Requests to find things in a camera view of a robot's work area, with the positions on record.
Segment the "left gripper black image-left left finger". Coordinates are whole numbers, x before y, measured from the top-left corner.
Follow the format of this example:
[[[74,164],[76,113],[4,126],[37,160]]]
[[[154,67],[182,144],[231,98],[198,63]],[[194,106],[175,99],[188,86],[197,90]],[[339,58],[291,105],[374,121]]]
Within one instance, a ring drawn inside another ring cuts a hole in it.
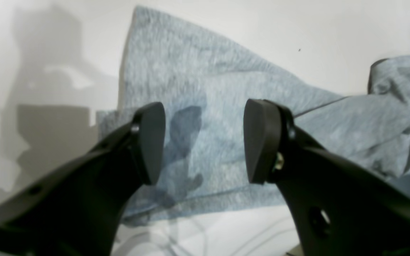
[[[89,152],[0,204],[0,252],[109,256],[130,197],[158,181],[165,128],[164,105],[147,104]]]

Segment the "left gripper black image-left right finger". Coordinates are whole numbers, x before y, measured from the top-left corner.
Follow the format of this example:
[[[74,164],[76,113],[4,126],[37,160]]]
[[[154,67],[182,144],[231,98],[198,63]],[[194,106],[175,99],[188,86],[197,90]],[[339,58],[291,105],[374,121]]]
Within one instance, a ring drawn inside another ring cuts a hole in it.
[[[305,256],[410,256],[410,199],[327,151],[289,108],[249,99],[243,131],[248,180],[277,186]]]

